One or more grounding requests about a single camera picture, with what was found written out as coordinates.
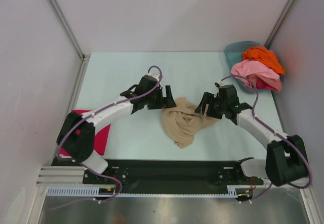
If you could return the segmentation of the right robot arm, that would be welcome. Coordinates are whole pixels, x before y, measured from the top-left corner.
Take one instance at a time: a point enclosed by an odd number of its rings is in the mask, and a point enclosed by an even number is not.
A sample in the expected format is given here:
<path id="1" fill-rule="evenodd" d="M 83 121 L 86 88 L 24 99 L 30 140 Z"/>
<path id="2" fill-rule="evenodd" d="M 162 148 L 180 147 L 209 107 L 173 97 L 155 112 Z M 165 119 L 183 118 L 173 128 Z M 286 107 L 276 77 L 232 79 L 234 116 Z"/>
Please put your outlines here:
<path id="1" fill-rule="evenodd" d="M 307 177 L 305 187 L 311 185 L 312 171 L 303 139 L 267 125 L 256 115 L 254 107 L 240 102 L 234 85 L 218 86 L 216 94 L 204 93 L 195 113 L 216 119 L 225 117 L 250 133 L 266 149 L 264 160 L 241 160 L 240 167 L 233 172 L 237 183 L 245 184 L 252 177 L 259 177 L 282 186 L 293 185 L 294 181 Z"/>

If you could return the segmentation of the beige t shirt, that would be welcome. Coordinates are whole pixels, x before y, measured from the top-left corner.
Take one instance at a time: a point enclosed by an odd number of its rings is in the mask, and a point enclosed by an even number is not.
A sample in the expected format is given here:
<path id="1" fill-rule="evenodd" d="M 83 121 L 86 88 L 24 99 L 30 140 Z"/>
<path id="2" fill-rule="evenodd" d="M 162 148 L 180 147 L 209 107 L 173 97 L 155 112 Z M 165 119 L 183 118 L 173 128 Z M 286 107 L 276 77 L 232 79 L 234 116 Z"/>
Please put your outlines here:
<path id="1" fill-rule="evenodd" d="M 195 113 L 197 106 L 185 97 L 177 98 L 176 107 L 163 109 L 162 125 L 166 135 L 179 148 L 186 148 L 194 141 L 195 134 L 219 120 Z"/>

